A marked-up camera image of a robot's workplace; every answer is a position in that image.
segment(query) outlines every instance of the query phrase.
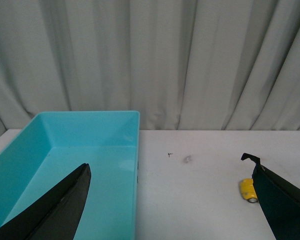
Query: yellow toy car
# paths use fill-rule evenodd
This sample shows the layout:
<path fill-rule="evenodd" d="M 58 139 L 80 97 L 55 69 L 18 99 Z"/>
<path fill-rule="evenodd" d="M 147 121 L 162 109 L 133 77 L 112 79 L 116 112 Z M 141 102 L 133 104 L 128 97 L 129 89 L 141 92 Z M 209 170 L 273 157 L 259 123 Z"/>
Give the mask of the yellow toy car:
<path fill-rule="evenodd" d="M 249 203 L 258 202 L 257 194 L 253 186 L 254 180 L 251 178 L 245 178 L 240 182 L 240 192 L 242 197 Z"/>

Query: white table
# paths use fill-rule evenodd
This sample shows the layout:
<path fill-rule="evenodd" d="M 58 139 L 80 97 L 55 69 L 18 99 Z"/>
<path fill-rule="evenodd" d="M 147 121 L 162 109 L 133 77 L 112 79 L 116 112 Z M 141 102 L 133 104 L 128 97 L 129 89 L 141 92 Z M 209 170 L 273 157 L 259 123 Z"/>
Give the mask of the white table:
<path fill-rule="evenodd" d="M 240 196 L 255 166 L 244 152 L 300 188 L 300 131 L 141 130 L 136 239 L 275 240 L 260 205 Z"/>

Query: plastic bin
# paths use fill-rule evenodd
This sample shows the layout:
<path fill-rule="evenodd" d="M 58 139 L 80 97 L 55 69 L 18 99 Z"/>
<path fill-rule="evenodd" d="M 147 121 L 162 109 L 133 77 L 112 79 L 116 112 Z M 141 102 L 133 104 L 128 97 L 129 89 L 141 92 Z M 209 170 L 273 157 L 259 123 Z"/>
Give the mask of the plastic bin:
<path fill-rule="evenodd" d="M 43 112 L 0 153 L 0 226 L 82 163 L 91 184 L 76 240 L 135 239 L 137 111 Z"/>

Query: toy car wheel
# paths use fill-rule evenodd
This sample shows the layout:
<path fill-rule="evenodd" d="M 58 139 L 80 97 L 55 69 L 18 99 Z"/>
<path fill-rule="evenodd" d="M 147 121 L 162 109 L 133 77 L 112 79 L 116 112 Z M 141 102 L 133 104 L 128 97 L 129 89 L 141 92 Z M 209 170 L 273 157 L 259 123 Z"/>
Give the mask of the toy car wheel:
<path fill-rule="evenodd" d="M 258 202 L 258 199 L 252 197 L 252 198 L 248 199 L 248 202 L 254 204 L 254 203 Z"/>

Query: small debris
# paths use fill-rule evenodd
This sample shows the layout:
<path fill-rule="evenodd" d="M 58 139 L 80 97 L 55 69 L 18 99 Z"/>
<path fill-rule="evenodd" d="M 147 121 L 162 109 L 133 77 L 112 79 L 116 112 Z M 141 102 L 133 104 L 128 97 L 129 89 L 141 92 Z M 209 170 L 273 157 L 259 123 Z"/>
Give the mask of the small debris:
<path fill-rule="evenodd" d="M 191 162 L 191 161 L 192 161 L 191 155 L 189 155 L 189 156 L 187 156 L 187 157 L 185 157 L 185 158 L 183 159 L 183 162 L 184 162 L 185 164 L 187 164 L 187 163 L 189 163 L 189 162 Z"/>

